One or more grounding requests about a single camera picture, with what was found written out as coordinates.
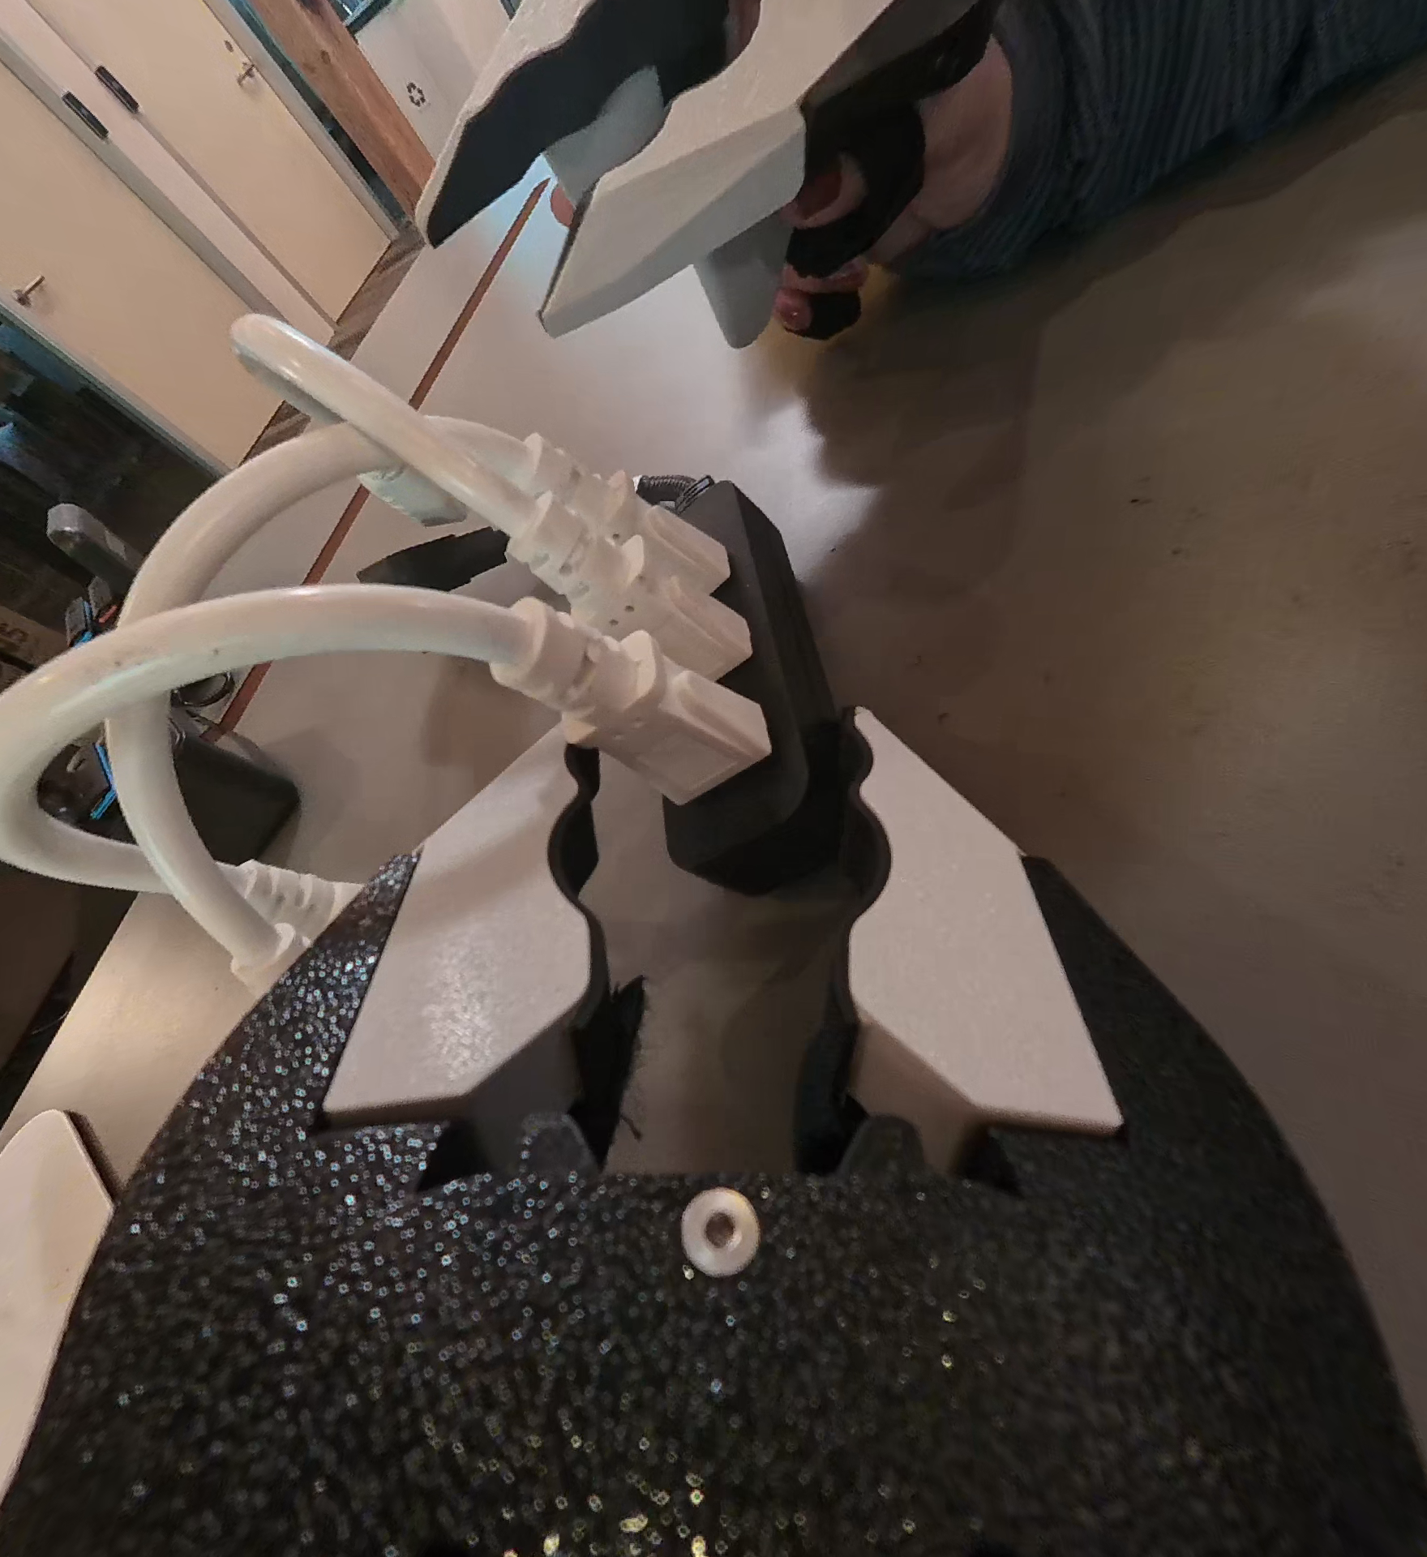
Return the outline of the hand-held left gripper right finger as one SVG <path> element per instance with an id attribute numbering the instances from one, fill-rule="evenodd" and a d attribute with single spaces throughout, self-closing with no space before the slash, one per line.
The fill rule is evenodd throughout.
<path id="1" fill-rule="evenodd" d="M 993 1127 L 1113 1139 L 1123 1126 L 1024 853 L 858 709 L 858 787 L 885 881 L 847 938 L 847 1089 L 921 1139 Z"/>

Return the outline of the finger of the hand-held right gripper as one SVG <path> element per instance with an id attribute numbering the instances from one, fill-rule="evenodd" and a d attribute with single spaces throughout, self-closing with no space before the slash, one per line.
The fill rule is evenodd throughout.
<path id="1" fill-rule="evenodd" d="M 461 106 L 417 208 L 450 241 L 546 156 L 578 209 L 604 174 L 726 68 L 727 3 L 522 3 Z"/>
<path id="2" fill-rule="evenodd" d="M 694 268 L 731 347 L 766 329 L 814 112 L 969 3 L 760 3 L 746 45 L 577 215 L 541 324 L 563 338 Z"/>

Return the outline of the person's right hand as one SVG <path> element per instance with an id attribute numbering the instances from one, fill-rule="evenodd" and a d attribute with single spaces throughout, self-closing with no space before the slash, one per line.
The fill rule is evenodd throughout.
<path id="1" fill-rule="evenodd" d="M 997 10 L 971 3 L 809 120 L 807 175 L 782 208 L 790 238 L 775 300 L 794 338 L 830 340 L 853 326 L 873 266 L 912 256 L 995 196 L 1015 135 Z"/>

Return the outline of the white door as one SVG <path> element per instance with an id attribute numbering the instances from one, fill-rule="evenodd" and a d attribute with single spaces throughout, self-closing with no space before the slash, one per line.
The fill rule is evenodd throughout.
<path id="1" fill-rule="evenodd" d="M 0 316 L 94 381 L 203 468 L 239 464 L 280 399 L 239 364 L 233 323 L 284 318 L 330 343 L 334 320 L 280 274 L 235 282 L 142 203 L 62 100 L 0 57 Z"/>
<path id="2" fill-rule="evenodd" d="M 239 7 L 34 10 L 335 326 L 392 247 L 392 218 Z"/>

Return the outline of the black power strip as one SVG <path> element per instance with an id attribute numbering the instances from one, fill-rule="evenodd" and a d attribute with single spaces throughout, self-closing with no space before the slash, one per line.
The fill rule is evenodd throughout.
<path id="1" fill-rule="evenodd" d="M 637 493 L 724 544 L 729 579 L 715 601 L 753 638 L 753 655 L 724 686 L 763 712 L 773 745 L 695 802 L 664 802 L 664 846 L 685 874 L 763 898 L 840 864 L 862 757 L 778 525 L 731 481 L 643 478 Z"/>

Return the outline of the white recycling bin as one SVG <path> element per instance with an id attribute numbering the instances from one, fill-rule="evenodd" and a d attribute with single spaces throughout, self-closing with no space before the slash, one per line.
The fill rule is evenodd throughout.
<path id="1" fill-rule="evenodd" d="M 353 3 L 349 31 L 432 165 L 506 25 L 504 3 Z"/>

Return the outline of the person's right forearm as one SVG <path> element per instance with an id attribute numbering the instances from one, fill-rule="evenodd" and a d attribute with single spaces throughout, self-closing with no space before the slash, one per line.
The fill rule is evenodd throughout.
<path id="1" fill-rule="evenodd" d="M 1213 153 L 1427 49 L 1427 3 L 1006 3 L 1013 130 L 985 209 L 895 263 L 985 282 L 1087 237 Z"/>

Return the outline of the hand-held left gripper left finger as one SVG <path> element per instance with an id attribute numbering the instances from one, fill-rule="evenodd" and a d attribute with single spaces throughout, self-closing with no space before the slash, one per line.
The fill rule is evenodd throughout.
<path id="1" fill-rule="evenodd" d="M 537 741 L 421 846 L 322 1106 L 331 1126 L 521 1127 L 586 1097 L 608 994 L 582 905 L 594 757 Z"/>

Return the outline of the wooden post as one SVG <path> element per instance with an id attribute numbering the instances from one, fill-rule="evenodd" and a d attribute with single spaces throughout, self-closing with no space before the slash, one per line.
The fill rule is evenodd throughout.
<path id="1" fill-rule="evenodd" d="M 334 3 L 249 3 L 296 90 L 343 146 L 372 158 L 381 82 Z"/>

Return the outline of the grey bottle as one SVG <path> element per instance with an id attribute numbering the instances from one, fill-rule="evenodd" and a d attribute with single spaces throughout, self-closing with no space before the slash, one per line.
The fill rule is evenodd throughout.
<path id="1" fill-rule="evenodd" d="M 46 536 L 65 558 L 117 596 L 128 595 L 144 566 L 140 551 L 72 503 L 60 503 L 48 511 Z"/>

